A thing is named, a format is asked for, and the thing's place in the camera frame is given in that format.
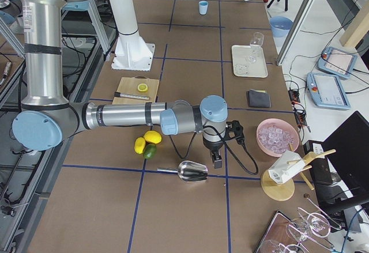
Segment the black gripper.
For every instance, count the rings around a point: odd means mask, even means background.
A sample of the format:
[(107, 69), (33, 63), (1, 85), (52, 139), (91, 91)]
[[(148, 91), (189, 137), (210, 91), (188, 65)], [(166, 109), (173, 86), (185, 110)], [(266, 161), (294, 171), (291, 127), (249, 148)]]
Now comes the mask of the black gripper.
[(239, 145), (245, 145), (243, 127), (238, 120), (225, 122), (222, 132), (214, 125), (207, 125), (207, 148), (210, 150), (214, 169), (220, 169), (223, 166), (222, 157), (219, 153), (223, 145), (232, 156), (236, 156), (227, 145), (227, 141), (233, 139), (235, 139)]

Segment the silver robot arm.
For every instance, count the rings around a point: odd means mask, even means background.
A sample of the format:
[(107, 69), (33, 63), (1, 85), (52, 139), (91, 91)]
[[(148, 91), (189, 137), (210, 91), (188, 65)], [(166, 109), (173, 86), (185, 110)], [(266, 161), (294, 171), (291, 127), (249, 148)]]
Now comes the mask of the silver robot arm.
[(63, 94), (61, 10), (67, 4), (85, 10), (89, 0), (21, 0), (27, 96), (12, 123), (15, 138), (26, 148), (44, 151), (84, 130), (97, 127), (159, 125), (165, 135), (201, 133), (213, 165), (219, 150), (235, 139), (244, 144), (238, 121), (228, 121), (225, 100), (205, 97), (199, 105), (173, 103), (95, 105), (71, 103)]
[(20, 0), (1, 0), (1, 19), (8, 26), (23, 28), (22, 3)]

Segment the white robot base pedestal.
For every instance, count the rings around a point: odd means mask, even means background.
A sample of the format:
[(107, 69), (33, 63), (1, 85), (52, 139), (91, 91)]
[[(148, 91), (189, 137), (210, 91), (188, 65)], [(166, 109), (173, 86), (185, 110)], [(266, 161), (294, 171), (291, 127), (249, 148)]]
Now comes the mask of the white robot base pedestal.
[(133, 0), (109, 0), (118, 30), (118, 41), (112, 68), (149, 71), (155, 45), (140, 36)]

